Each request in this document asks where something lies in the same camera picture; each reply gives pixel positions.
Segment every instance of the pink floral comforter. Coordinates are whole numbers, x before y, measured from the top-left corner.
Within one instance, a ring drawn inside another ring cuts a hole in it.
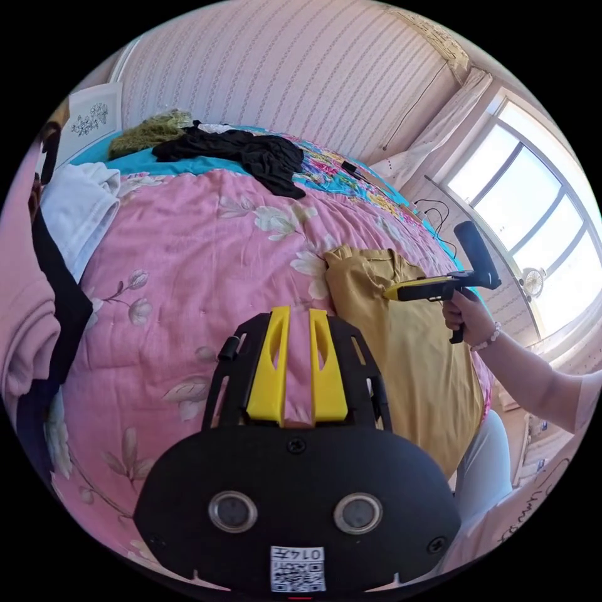
[[[115,552],[166,572],[132,522],[137,496],[154,460],[200,429],[216,353],[240,323],[292,306],[286,416],[310,420],[306,311],[331,309],[323,251],[394,248],[427,275],[455,269],[403,213],[305,190],[276,197],[225,170],[124,178],[82,281],[94,313],[47,424],[56,491]],[[474,363],[488,403],[490,373]]]

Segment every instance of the bracelet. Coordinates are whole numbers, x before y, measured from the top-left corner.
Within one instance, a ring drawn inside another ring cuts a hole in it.
[[[485,349],[486,347],[491,345],[491,343],[493,343],[501,333],[502,333],[502,325],[499,322],[496,322],[494,333],[485,342],[479,343],[478,345],[471,347],[470,350],[471,351],[481,351],[482,349]]]

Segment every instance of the sticker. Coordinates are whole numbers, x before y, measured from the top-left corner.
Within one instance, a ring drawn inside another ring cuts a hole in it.
[[[272,591],[326,591],[323,547],[270,548]]]

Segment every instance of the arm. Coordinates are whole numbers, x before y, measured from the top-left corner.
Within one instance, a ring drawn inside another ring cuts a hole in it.
[[[478,354],[521,408],[574,433],[580,376],[557,372],[504,333]]]
[[[471,346],[487,341],[495,324],[476,295],[455,292],[443,304],[445,322],[451,330],[464,323],[464,340]],[[512,399],[527,410],[573,433],[581,377],[561,374],[546,361],[501,333],[478,352]]]

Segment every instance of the green knitted fabric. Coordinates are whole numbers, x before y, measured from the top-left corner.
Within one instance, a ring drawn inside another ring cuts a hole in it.
[[[145,119],[140,125],[126,130],[121,136],[113,138],[108,147],[108,158],[118,159],[155,147],[161,142],[175,140],[184,133],[182,128],[193,124],[191,114],[175,109]]]

